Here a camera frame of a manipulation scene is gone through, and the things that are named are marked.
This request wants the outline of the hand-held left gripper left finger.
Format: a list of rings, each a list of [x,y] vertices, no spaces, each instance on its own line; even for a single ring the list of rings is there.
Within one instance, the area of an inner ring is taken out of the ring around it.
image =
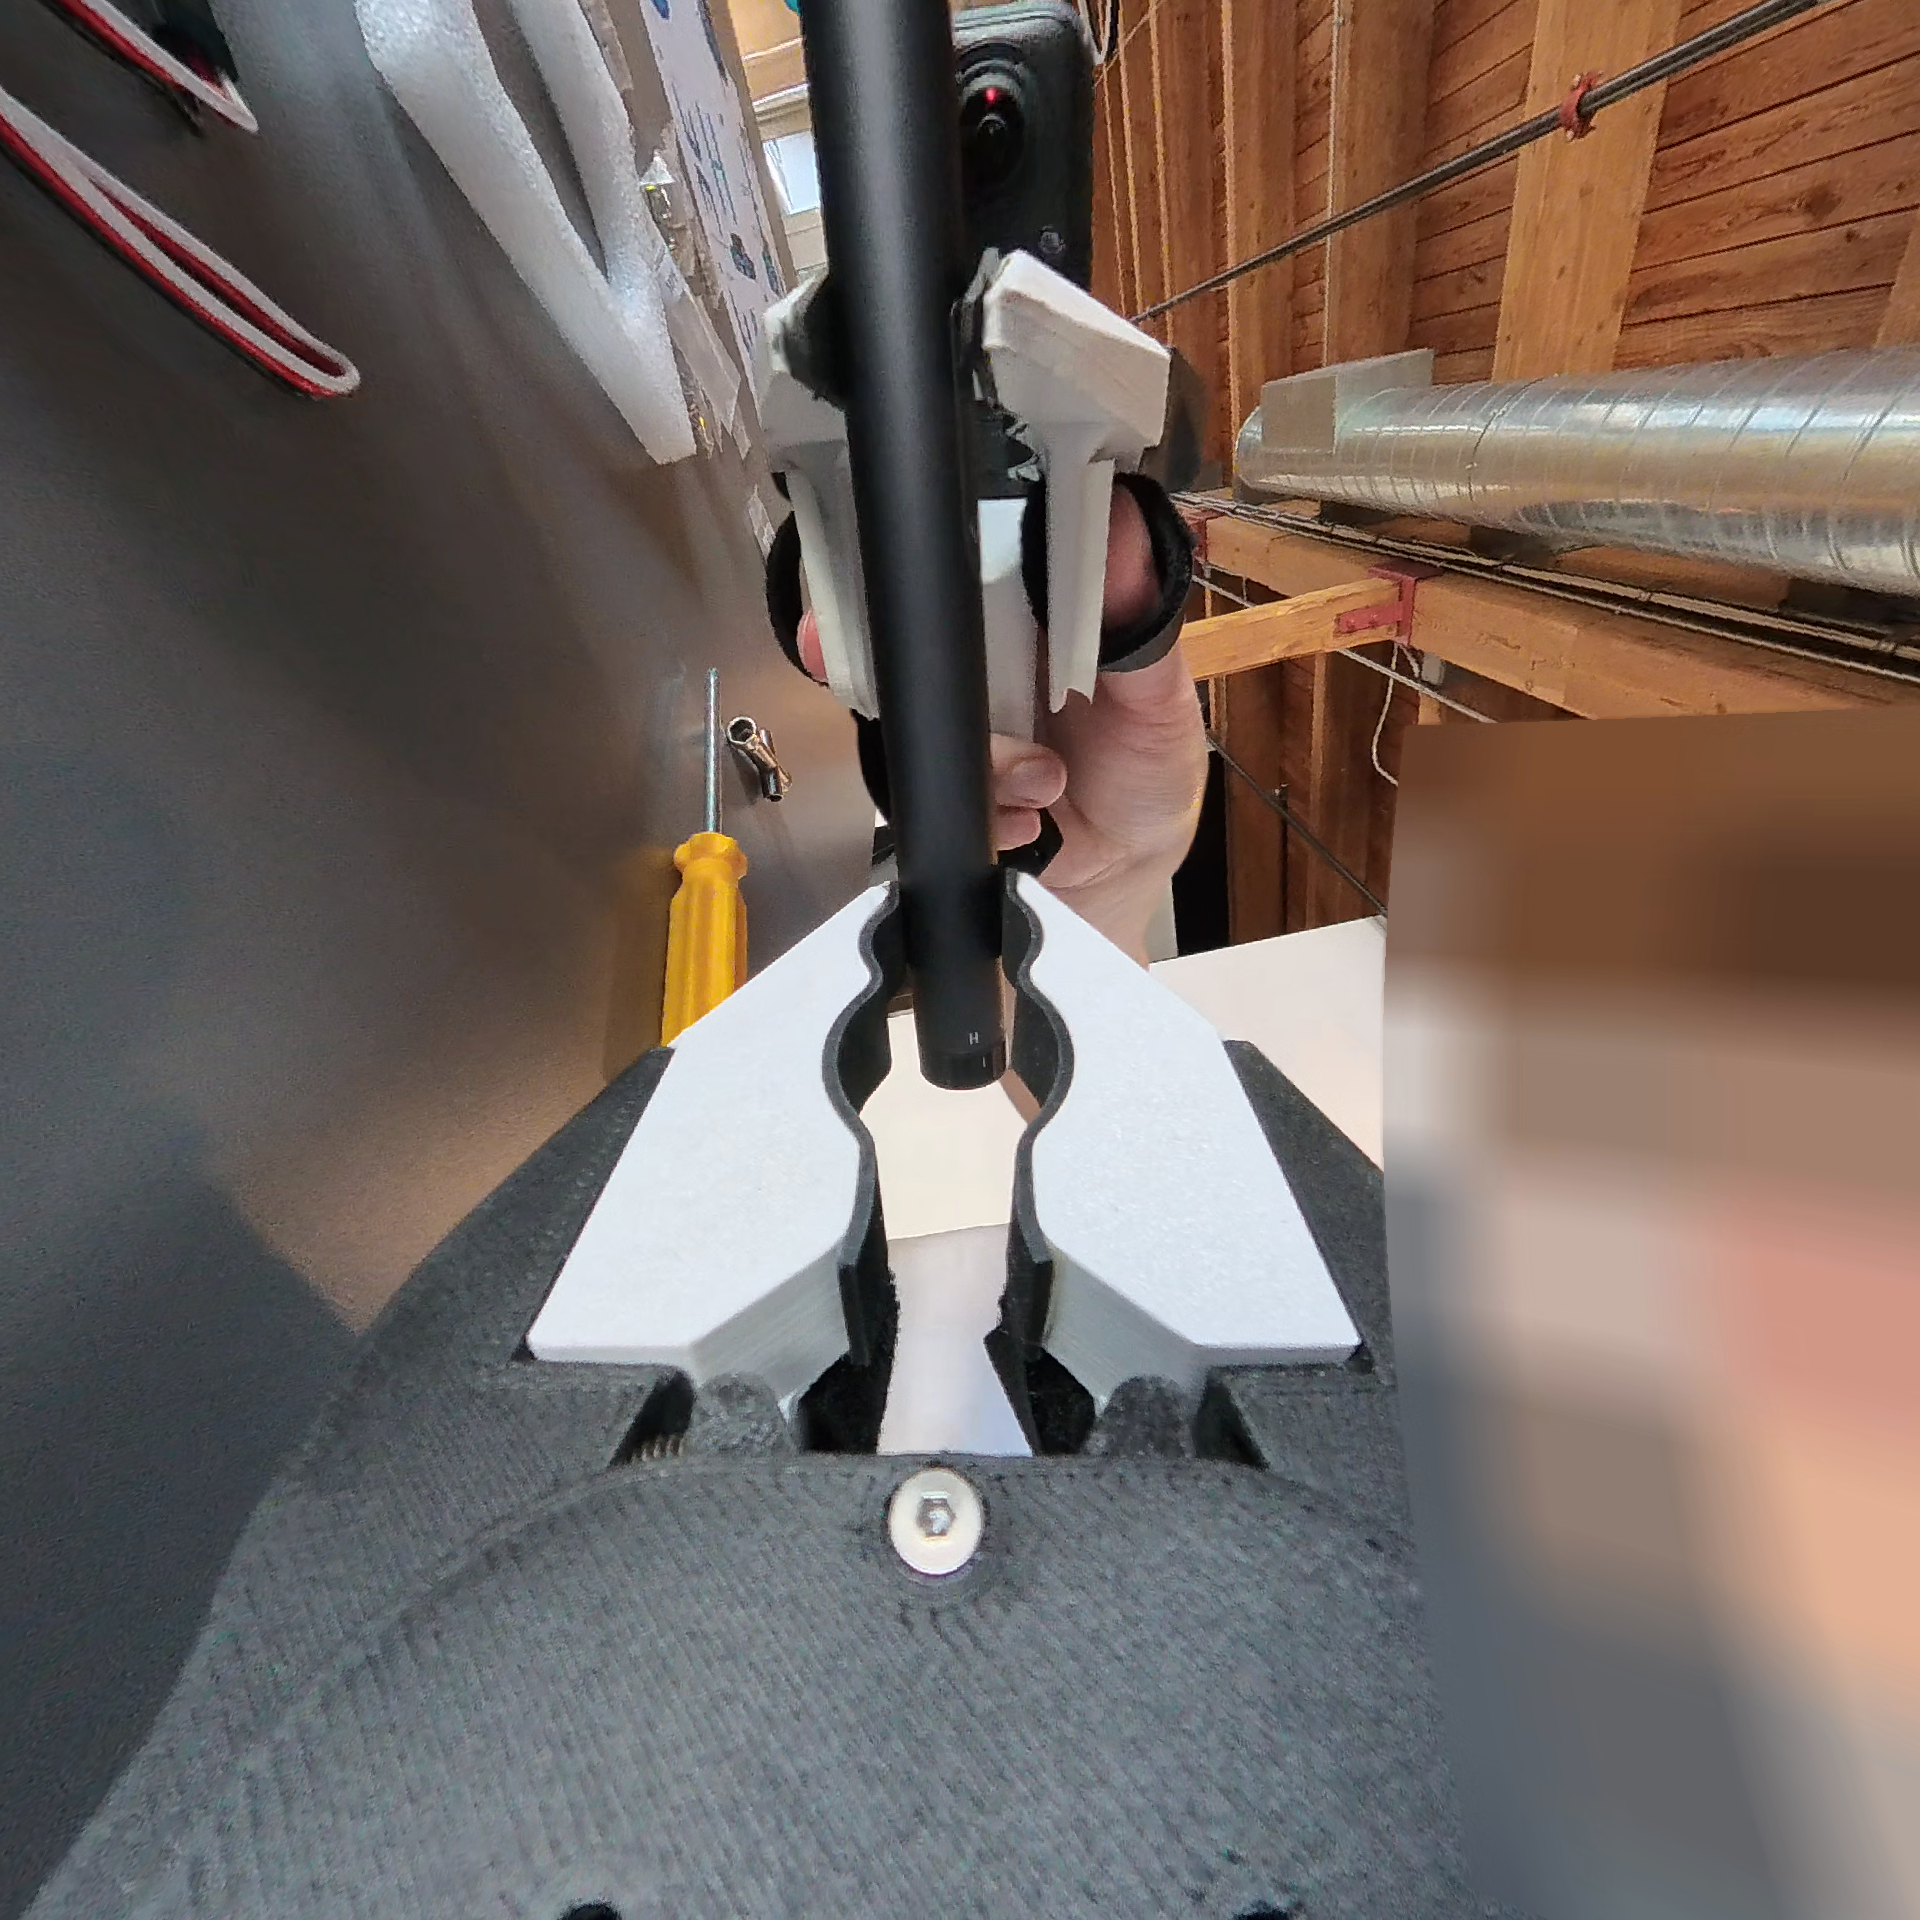
[[[891,1345],[890,1226],[861,1103],[891,1064],[897,887],[705,1014],[596,1198],[533,1361],[673,1368],[812,1390]]]

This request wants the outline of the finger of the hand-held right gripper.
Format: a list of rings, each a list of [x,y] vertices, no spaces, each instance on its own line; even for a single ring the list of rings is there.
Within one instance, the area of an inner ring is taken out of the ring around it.
[[[1176,357],[1041,257],[989,270],[981,357],[1049,474],[1049,711],[1065,711],[1100,689],[1110,485],[1159,445]]]
[[[829,274],[759,315],[759,428],[798,509],[823,677],[845,711],[880,714]]]

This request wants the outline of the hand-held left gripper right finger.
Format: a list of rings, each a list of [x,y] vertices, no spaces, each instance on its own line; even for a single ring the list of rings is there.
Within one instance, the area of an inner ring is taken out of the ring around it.
[[[1353,1361],[1361,1328],[1203,1014],[1016,872],[1016,1395]]]

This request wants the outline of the black metal rod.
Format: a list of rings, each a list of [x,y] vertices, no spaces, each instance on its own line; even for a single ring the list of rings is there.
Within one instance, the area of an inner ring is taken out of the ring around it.
[[[999,1075],[999,872],[955,376],[951,9],[807,0],[807,74],[845,305],[846,474],[917,1058],[930,1082],[977,1093]]]

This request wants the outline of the grey desk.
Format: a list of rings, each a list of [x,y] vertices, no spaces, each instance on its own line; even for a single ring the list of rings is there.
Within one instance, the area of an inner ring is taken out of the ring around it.
[[[711,662],[798,776],[728,791],[755,962],[873,820],[759,467],[647,460],[348,9],[217,19],[259,131],[0,9],[6,89],[367,367],[290,395],[6,166],[6,1911],[358,1333],[601,1093]]]

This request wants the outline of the person's right hand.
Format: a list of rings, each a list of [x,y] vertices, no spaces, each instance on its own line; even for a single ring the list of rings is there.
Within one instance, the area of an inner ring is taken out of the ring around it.
[[[1181,659],[1194,528],[1149,474],[1117,474],[1102,555],[1102,677],[1049,714],[1041,739],[998,735],[998,847],[1049,814],[1049,887],[1117,950],[1149,962],[1203,804],[1203,718]]]

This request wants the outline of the white foam piece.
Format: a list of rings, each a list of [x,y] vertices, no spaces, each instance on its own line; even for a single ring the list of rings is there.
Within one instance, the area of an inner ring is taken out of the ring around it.
[[[470,0],[358,0],[375,74],[497,237],[516,282],[542,302],[560,344],[596,367],[657,467],[688,460],[697,428],[664,318],[673,246],[647,213],[632,112],[574,0],[516,0],[513,10],[560,107],[601,257],[565,223],[560,191],[497,82]]]

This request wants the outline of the row of printed paper sheets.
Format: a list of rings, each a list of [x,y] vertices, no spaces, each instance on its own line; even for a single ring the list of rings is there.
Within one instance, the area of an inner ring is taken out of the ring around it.
[[[664,130],[647,131],[647,200],[673,240],[657,270],[664,327],[697,395],[738,454],[759,440],[755,344],[759,315],[786,302],[781,220],[759,191],[759,131],[722,54],[728,9],[647,0]]]

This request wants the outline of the thin metal ceiling rod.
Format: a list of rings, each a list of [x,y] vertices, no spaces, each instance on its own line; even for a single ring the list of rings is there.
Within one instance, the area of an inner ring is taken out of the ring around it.
[[[1553,139],[1553,131],[1580,139],[1580,131],[1594,130],[1603,107],[1636,105],[1636,97],[1647,97],[1652,82],[1671,82],[1671,74],[1686,74],[1686,71],[1695,71],[1695,64],[1710,64],[1710,58],[1721,58],[1721,54],[1759,39],[1759,33],[1771,33],[1771,26],[1786,26],[1786,19],[1814,10],[1814,9],[1819,9],[1819,0],[1759,0],[1759,9],[1739,9],[1737,19],[1695,33],[1695,39],[1671,42],[1671,54],[1638,58],[1638,64],[1623,71],[1623,74],[1580,71],[1555,107],[1543,107],[1543,112],[1533,112],[1533,121],[1517,121],[1517,130],[1505,130],[1505,131],[1490,131],[1490,139],[1482,139],[1482,147],[1467,147],[1467,151],[1453,151],[1453,161],[1440,161],[1440,166],[1431,166],[1431,174],[1416,174],[1416,177],[1402,177],[1402,184],[1364,200],[1364,203],[1349,203],[1349,213],[1334,213],[1334,220],[1298,232],[1286,240],[1278,240],[1278,246],[1264,246],[1264,257],[1253,257],[1253,261],[1230,261],[1230,270],[1203,274],[1197,285],[1167,294],[1167,302],[1155,302],[1155,305],[1139,305],[1139,315],[1127,315],[1127,318],[1149,327],[1149,318],[1159,318],[1159,315],[1176,315],[1176,305],[1186,305],[1186,302],[1203,302],[1203,294],[1218,294],[1218,285],[1230,285],[1230,282],[1245,282],[1245,274],[1264,274],[1264,270],[1278,270],[1278,261],[1286,261],[1286,257],[1299,257],[1299,246],[1312,246],[1312,240],[1328,240],[1328,237],[1338,237],[1338,232],[1361,232],[1361,223],[1371,223],[1371,220],[1386,220],[1386,213],[1402,213],[1402,203],[1416,203],[1416,200],[1453,184],[1453,177],[1472,177],[1472,174],[1489,174],[1489,166],[1497,166],[1497,161],[1509,161],[1509,151],[1524,151],[1524,147],[1536,147],[1536,139]]]

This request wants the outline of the yellow handled screwdriver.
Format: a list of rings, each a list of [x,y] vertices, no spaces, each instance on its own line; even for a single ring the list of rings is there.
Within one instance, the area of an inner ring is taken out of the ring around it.
[[[705,829],[675,847],[675,902],[664,935],[664,1019],[657,1038],[673,1045],[683,1029],[712,1014],[749,984],[749,855],[728,834],[722,804],[722,667],[711,667],[711,739],[705,739]]]

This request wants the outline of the red metal bracket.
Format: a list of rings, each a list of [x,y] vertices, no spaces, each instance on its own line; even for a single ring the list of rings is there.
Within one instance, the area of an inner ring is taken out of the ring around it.
[[[1380,635],[1380,634],[1386,634],[1386,635],[1410,635],[1416,585],[1422,585],[1422,583],[1440,583],[1440,567],[1431,567],[1431,561],[1397,561],[1397,567],[1371,567],[1371,583],[1386,583],[1391,597],[1334,611],[1334,635]]]

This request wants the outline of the silver metal frame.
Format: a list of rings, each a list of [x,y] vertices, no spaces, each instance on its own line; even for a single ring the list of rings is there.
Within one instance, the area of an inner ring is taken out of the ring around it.
[[[1920,350],[1436,382],[1436,350],[1264,382],[1238,485],[1536,543],[1920,585]]]

